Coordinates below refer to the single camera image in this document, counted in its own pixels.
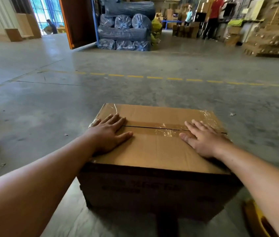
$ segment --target worker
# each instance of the worker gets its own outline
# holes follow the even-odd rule
[[[211,14],[207,23],[207,27],[203,33],[203,40],[205,40],[208,35],[208,39],[213,38],[213,33],[219,25],[219,16],[222,11],[222,6],[224,5],[224,0],[215,0],[211,6]]]
[[[189,8],[189,11],[187,13],[187,18],[186,20],[184,21],[184,25],[185,26],[189,26],[191,20],[192,20],[192,17],[193,17],[193,12],[192,12],[192,7]]]
[[[40,236],[74,178],[94,154],[106,153],[133,136],[116,135],[125,118],[96,120],[80,137],[33,163],[0,177],[0,237]],[[249,190],[279,235],[279,169],[240,149],[206,124],[185,122],[180,138],[204,158],[215,157]]]
[[[46,21],[47,21],[48,25],[52,28],[53,34],[57,34],[57,28],[56,28],[56,26],[51,22],[51,20],[50,20],[50,19],[47,19]]]

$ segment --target container door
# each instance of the container door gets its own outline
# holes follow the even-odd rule
[[[59,0],[70,49],[97,41],[91,0]]]

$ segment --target hand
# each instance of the hand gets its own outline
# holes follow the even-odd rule
[[[185,121],[185,125],[196,138],[185,133],[180,133],[180,138],[203,157],[218,158],[221,148],[232,145],[229,139],[206,124],[192,120],[192,124]]]
[[[111,114],[103,121],[98,119],[88,128],[82,137],[91,139],[95,153],[109,152],[133,136],[133,132],[126,132],[121,135],[115,134],[125,120],[126,118],[121,118],[119,114]]]

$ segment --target dark pants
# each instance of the dark pants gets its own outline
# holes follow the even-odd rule
[[[203,39],[205,39],[207,35],[208,35],[208,39],[211,39],[218,25],[219,25],[219,20],[217,18],[209,19],[207,27],[205,28],[205,31],[203,33]]]

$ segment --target warehouse floor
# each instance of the warehouse floor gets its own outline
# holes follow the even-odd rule
[[[236,144],[279,166],[279,59],[171,31],[151,52],[71,51],[58,34],[0,43],[0,175],[82,134],[106,102],[213,110]],[[248,197],[242,189],[207,225],[179,219],[180,236],[249,236]],[[42,236],[156,235],[152,214],[89,211],[75,180]]]

